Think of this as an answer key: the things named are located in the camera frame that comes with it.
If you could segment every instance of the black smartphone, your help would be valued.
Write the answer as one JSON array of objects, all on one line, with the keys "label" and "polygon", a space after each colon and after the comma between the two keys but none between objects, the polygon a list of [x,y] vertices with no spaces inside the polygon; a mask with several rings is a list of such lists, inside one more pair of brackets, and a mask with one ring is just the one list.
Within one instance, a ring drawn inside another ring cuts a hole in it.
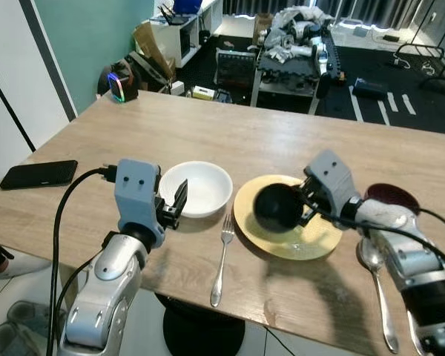
[{"label": "black smartphone", "polygon": [[67,185],[76,173],[77,161],[16,165],[0,183],[4,190]]}]

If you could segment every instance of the silver fork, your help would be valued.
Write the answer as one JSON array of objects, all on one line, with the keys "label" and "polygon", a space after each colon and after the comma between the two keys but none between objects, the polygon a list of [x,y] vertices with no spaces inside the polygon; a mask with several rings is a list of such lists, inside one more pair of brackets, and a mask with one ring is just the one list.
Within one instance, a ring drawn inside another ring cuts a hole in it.
[{"label": "silver fork", "polygon": [[216,280],[214,281],[213,290],[211,291],[211,305],[216,308],[221,301],[223,292],[223,269],[225,259],[225,249],[234,237],[234,223],[230,214],[227,214],[222,224],[221,240],[223,243],[220,267],[217,270]]}]

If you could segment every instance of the curtain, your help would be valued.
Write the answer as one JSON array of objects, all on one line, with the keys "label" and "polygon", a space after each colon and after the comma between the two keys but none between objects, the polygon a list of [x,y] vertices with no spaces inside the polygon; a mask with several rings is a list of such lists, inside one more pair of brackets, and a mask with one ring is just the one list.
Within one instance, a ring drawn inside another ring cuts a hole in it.
[{"label": "curtain", "polygon": [[[408,27],[422,0],[357,0],[353,19],[364,24],[375,24],[380,28]],[[273,13],[293,5],[307,5],[308,0],[224,0],[224,13],[250,15]],[[317,0],[316,5],[332,16],[336,16],[339,4],[341,17],[348,17],[356,0]]]}]

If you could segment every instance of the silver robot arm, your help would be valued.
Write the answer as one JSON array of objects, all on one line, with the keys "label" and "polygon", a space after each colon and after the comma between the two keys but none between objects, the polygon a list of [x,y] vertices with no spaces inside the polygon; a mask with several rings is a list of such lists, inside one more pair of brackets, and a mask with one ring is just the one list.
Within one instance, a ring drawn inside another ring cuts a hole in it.
[{"label": "silver robot arm", "polygon": [[[324,151],[305,169],[303,196],[332,216],[357,223],[396,228],[429,241],[418,229],[415,214],[400,205],[363,201],[349,169],[331,151]],[[314,214],[304,215],[302,224]],[[333,221],[338,228],[342,223]],[[445,263],[420,243],[403,235],[371,229],[362,231],[381,250],[390,276],[415,320],[416,334],[425,352],[445,355]]]},{"label": "silver robot arm", "polygon": [[127,313],[140,286],[140,272],[152,248],[160,247],[165,228],[177,228],[188,182],[168,206],[156,196],[160,169],[123,159],[116,167],[115,197],[119,234],[89,265],[88,278],[72,305],[59,341],[58,356],[117,356]]}]

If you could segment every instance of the spoon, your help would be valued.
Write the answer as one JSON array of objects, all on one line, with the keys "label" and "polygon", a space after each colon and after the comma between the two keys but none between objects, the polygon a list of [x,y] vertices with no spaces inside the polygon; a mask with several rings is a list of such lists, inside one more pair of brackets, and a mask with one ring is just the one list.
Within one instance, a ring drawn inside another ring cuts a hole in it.
[{"label": "spoon", "polygon": [[360,259],[361,265],[369,270],[372,274],[376,285],[376,291],[378,292],[380,315],[383,323],[384,340],[386,341],[387,348],[393,354],[399,352],[399,342],[395,335],[394,324],[392,323],[391,315],[387,309],[386,297],[384,297],[383,290],[379,282],[379,270],[384,264],[382,254],[373,245],[371,240],[363,238],[357,244],[357,255]]}]

